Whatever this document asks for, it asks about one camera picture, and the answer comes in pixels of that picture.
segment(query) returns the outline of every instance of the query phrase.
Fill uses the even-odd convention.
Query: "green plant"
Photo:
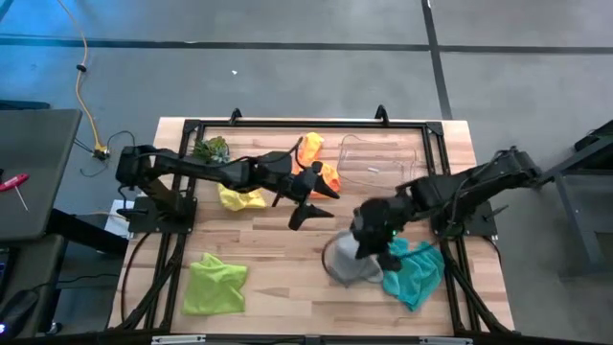
[[[192,156],[206,163],[226,163],[230,160],[230,149],[226,140],[220,136],[209,140],[196,140]]]

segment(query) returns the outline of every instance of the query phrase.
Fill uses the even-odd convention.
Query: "yellow cloth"
[[[308,167],[314,161],[319,159],[319,153],[322,150],[322,143],[324,143],[324,138],[322,138],[319,134],[315,132],[307,133],[303,138],[303,144],[298,151],[298,161],[300,164]],[[341,179],[338,175],[338,171],[328,163],[322,162],[322,164],[323,167],[321,174],[324,177],[324,182],[326,182],[326,184],[329,185],[333,191],[338,193],[341,190]],[[300,167],[298,167],[298,165],[295,165],[292,169],[293,173],[298,173],[299,171]],[[312,192],[310,196],[315,198],[327,197],[317,192]]]
[[[232,211],[242,210],[243,208],[264,208],[266,201],[261,197],[260,190],[241,194],[225,188],[218,183],[219,199],[221,204]]]
[[[245,311],[245,298],[240,288],[246,279],[247,266],[227,265],[205,253],[201,262],[190,264],[183,313],[209,315]]]

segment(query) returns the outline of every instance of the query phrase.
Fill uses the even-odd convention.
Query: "screwdriver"
[[[26,201],[24,201],[23,196],[21,196],[21,193],[19,192],[19,188],[18,188],[18,186],[26,182],[28,178],[30,178],[28,174],[20,173],[19,175],[9,179],[7,182],[0,184],[0,192],[4,192],[11,188],[14,188],[17,191],[17,195],[21,199],[21,203],[23,204],[23,207],[26,209],[27,212],[30,212],[30,210],[28,210],[28,206],[26,206]]]

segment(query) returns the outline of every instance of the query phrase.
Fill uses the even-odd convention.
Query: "lime green cloth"
[[[247,266],[224,264],[205,253],[202,261],[190,264],[190,282],[185,291],[183,313],[209,315],[245,311],[240,288],[247,278]]]

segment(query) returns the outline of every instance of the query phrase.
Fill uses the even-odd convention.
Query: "green towel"
[[[183,300],[183,313],[210,315],[245,311],[240,288],[247,278],[247,266],[224,264],[205,253],[202,261],[190,264],[190,281]]]
[[[428,246],[428,242],[422,242],[415,250]],[[409,253],[408,248],[409,241],[404,238],[395,238],[390,244],[390,252],[400,257]],[[416,311],[441,282],[443,255],[435,247],[430,247],[401,260],[402,269],[399,272],[384,271],[383,289],[396,296],[409,311]]]

